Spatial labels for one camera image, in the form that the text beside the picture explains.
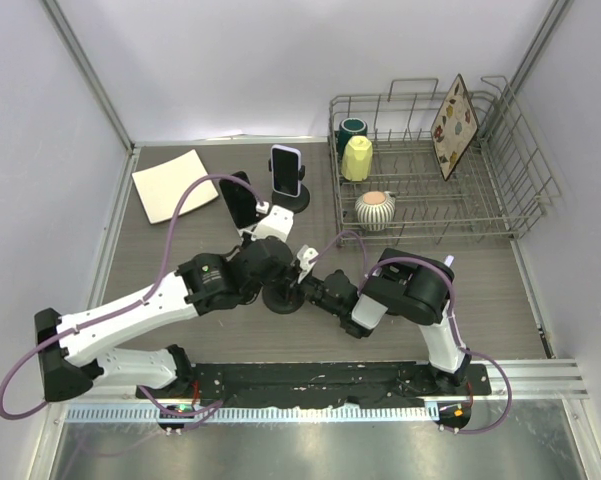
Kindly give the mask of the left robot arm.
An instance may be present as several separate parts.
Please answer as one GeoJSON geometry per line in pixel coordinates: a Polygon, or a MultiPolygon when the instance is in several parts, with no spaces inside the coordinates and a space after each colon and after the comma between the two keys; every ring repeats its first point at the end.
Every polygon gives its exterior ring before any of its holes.
{"type": "Polygon", "coordinates": [[[182,348],[142,352],[120,344],[162,326],[247,305],[264,287],[282,280],[292,262],[287,244],[268,237],[229,254],[198,254],[154,285],[91,310],[36,313],[44,400],[72,400],[105,384],[141,385],[173,399],[185,397],[193,375],[182,348]]]}

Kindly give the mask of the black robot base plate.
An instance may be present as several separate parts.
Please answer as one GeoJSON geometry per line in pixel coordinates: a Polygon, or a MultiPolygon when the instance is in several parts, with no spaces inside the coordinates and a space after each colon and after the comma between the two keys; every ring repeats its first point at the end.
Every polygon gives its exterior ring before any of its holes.
{"type": "Polygon", "coordinates": [[[363,409],[421,406],[426,397],[492,393],[486,367],[470,364],[456,386],[425,363],[198,363],[188,379],[151,395],[159,400],[217,400],[225,408],[363,409]]]}

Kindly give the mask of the black round-base phone stand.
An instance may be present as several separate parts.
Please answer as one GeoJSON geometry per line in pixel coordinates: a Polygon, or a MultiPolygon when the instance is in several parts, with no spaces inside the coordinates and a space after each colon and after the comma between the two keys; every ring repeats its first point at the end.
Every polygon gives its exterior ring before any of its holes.
{"type": "Polygon", "coordinates": [[[305,296],[296,280],[263,286],[261,297],[264,305],[279,315],[298,311],[305,303],[305,296]]]}

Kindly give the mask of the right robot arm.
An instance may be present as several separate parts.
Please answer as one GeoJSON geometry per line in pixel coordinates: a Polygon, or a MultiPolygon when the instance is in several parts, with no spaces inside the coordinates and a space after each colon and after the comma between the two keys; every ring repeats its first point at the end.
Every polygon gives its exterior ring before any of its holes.
{"type": "Polygon", "coordinates": [[[467,384],[471,362],[454,317],[452,262],[451,256],[439,262],[387,248],[360,286],[337,270],[323,280],[308,274],[299,288],[355,338],[370,336],[386,315],[416,324],[428,349],[434,391],[452,395],[467,384]]]}

